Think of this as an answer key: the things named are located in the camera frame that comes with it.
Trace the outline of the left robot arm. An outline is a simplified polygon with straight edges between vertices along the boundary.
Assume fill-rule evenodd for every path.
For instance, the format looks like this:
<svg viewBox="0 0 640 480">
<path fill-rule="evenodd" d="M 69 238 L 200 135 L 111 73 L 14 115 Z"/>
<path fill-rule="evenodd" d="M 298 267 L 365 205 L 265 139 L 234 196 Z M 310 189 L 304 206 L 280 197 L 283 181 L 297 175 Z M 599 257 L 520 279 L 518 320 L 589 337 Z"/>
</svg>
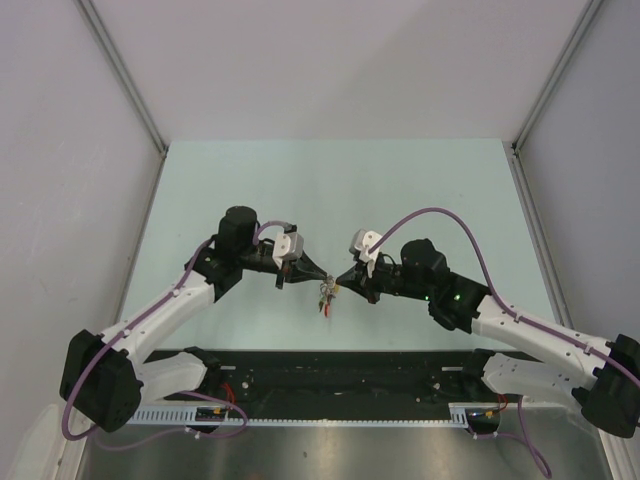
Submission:
<svg viewBox="0 0 640 480">
<path fill-rule="evenodd" d="M 217 232 L 197 247 L 181 277 L 154 302 L 98 334 L 82 330 L 70 340 L 60 384 L 65 439 L 78 441 L 90 434 L 72 433 L 74 411 L 91 421 L 91 430 L 114 432 L 146 400 L 182 392 L 202 400 L 214 397 L 221 376 L 203 350 L 190 347 L 164 360 L 148 358 L 187 320 L 221 300 L 244 272 L 271 274 L 277 288 L 327 280 L 327 273 L 305 253 L 295 225 L 280 222 L 276 238 L 262 239 L 261 232 L 271 225 L 260 223 L 250 207 L 229 208 Z"/>
</svg>

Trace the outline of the keyring bunch with chain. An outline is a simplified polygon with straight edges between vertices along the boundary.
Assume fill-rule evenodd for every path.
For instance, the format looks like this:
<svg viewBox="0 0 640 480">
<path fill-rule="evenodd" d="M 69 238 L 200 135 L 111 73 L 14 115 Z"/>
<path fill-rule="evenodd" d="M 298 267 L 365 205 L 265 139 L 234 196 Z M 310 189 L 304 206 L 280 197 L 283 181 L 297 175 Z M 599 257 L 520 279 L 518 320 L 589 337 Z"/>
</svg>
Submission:
<svg viewBox="0 0 640 480">
<path fill-rule="evenodd" d="M 320 284 L 318 311 L 325 318 L 328 318 L 330 316 L 331 304 L 338 294 L 338 292 L 336 293 L 333 290 L 334 285 L 336 284 L 336 279 L 331 275 L 328 275 Z"/>
</svg>

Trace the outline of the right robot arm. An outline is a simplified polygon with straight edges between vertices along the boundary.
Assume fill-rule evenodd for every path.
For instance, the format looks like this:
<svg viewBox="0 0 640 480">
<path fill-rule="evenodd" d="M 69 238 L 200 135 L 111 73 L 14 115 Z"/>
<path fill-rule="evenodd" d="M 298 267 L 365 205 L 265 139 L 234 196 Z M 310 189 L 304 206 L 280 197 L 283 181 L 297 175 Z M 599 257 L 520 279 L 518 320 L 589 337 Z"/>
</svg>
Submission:
<svg viewBox="0 0 640 480">
<path fill-rule="evenodd" d="M 421 300 L 443 328 L 493 339 L 528 355 L 510 360 L 481 351 L 461 376 L 463 393 L 484 401 L 494 392 L 578 410 L 596 428 L 629 439 L 639 427 L 639 343 L 605 339 L 537 319 L 491 289 L 453 272 L 428 239 L 406 243 L 398 263 L 357 255 L 337 284 L 375 304 L 381 295 Z"/>
</svg>

